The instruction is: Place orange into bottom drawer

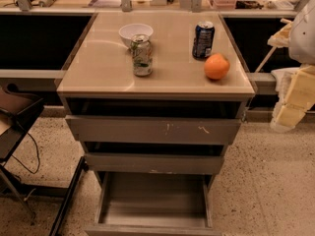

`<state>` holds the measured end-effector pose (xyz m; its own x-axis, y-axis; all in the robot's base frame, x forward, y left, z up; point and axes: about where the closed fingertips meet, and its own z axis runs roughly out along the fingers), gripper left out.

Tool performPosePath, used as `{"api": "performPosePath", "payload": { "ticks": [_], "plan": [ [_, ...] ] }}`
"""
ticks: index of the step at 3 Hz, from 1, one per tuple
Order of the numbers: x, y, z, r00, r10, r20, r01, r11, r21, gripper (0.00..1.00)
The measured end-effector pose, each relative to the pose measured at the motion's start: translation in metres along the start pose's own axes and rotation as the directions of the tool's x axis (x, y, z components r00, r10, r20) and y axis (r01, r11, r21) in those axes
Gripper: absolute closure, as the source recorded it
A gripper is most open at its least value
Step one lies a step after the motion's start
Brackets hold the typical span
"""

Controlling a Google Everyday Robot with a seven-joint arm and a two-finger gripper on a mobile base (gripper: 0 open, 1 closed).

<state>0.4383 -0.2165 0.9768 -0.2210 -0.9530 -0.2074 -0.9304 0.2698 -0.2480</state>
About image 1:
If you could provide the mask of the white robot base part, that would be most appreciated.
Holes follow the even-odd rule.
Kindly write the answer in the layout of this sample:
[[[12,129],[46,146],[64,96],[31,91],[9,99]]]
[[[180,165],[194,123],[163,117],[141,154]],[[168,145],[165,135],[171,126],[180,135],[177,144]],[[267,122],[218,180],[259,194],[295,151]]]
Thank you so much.
[[[271,72],[276,80],[276,92],[285,91],[291,81],[291,76],[298,70],[297,67],[281,68]]]

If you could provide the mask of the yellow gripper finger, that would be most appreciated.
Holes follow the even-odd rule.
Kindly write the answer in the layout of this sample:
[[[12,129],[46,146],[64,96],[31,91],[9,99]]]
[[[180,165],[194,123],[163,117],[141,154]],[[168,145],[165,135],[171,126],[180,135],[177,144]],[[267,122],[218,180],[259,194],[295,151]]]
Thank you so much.
[[[292,22],[286,21],[284,26],[280,30],[270,36],[267,44],[276,48],[289,47],[289,33],[291,30],[291,26]]]
[[[315,104],[315,66],[302,65],[291,76],[285,91],[278,92],[271,128],[279,133],[288,132],[303,119]]]

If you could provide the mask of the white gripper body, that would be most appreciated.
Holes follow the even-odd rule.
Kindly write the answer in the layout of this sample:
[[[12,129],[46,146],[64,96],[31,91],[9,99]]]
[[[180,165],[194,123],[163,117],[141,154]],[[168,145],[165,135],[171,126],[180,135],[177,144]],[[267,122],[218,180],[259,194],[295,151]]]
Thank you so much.
[[[296,15],[289,33],[289,57],[299,63],[315,64],[315,0]]]

